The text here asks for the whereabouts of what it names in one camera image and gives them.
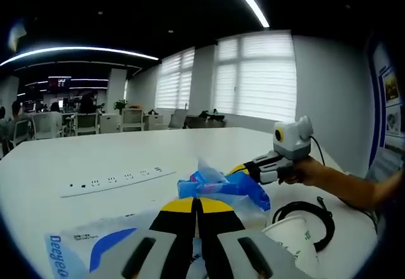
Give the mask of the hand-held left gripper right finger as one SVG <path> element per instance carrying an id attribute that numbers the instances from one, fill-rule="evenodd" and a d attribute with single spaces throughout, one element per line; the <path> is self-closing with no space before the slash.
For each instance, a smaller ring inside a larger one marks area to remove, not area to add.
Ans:
<path id="1" fill-rule="evenodd" d="M 293 255 L 259 230 L 246 229 L 224 202 L 196 199 L 202 257 L 209 278 L 309 278 Z"/>

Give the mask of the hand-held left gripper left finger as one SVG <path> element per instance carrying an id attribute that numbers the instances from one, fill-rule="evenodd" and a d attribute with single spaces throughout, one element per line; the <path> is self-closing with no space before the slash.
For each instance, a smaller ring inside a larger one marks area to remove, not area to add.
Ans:
<path id="1" fill-rule="evenodd" d="M 196 199 L 164 205 L 148 229 L 137 229 L 107 252 L 108 278 L 185 278 L 193 253 Z"/>

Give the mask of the person's right hand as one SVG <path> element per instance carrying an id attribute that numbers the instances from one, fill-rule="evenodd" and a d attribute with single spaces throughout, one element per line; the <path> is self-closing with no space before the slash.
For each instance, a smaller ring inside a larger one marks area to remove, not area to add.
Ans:
<path id="1" fill-rule="evenodd" d="M 322 174 L 323 165 L 312 157 L 295 161 L 292 168 L 278 179 L 278 184 L 301 183 L 307 186 L 315 186 L 317 178 Z"/>

